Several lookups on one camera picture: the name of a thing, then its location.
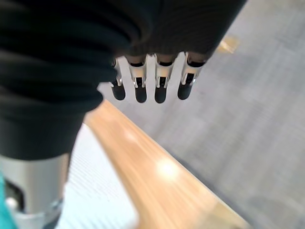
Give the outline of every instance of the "teal fabric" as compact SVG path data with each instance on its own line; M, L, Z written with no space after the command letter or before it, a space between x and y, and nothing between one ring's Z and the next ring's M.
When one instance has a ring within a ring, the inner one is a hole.
M17 229L4 203L4 182L0 174L0 229Z

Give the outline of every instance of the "silver metal cylinder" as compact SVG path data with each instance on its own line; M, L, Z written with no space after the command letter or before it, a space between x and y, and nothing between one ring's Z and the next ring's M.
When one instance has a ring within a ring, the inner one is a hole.
M18 228L42 229L60 215L68 167L68 154L34 161L0 156L4 179L19 192L6 194Z
M156 54L155 56L156 56L156 65L155 65L156 87L167 88L168 82L171 79L173 64L176 55Z
M200 59L202 62L198 62L197 65L193 66L191 65L191 59L192 59L192 53L187 53L185 60L184 60L184 65L182 69L182 76L181 76L181 84L186 85L187 83L192 86L194 82L196 81L203 65L205 64L204 58L198 57L198 54L196 54L196 59Z
M141 87L145 87L146 86L146 55L138 56L138 57L126 56L126 59L129 63L129 70L134 87L138 88L139 82L141 82Z
M118 60L114 59L113 61L113 68L117 71L116 75L116 81L117 85L120 87L123 82L122 82L122 74L121 74L121 69Z

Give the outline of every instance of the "gray floor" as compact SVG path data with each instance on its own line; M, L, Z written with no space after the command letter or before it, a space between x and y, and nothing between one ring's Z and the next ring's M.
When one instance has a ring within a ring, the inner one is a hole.
M305 0L249 0L228 35L234 54L215 53L190 98L138 104L125 60L127 98L105 97L259 229L305 228Z

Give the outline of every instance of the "black fingertip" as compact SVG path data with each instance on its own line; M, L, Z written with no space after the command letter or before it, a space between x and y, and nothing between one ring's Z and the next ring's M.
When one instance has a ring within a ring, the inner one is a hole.
M112 87L112 93L114 98L116 98L117 100L123 100L126 96L124 85L123 84L121 86L115 85L114 87Z
M154 99L159 104L163 103L166 99L166 88L156 87L154 91Z
M139 103L144 103L147 99L146 87L135 88L135 98Z
M179 85L179 89L178 89L178 98L181 100L185 100L190 96L192 90L192 86L189 84L181 84Z

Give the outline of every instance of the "wooden handrail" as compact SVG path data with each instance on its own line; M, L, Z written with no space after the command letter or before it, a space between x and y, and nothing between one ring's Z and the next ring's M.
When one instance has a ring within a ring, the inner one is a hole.
M245 229L248 224L108 101L88 113L140 215L138 229Z

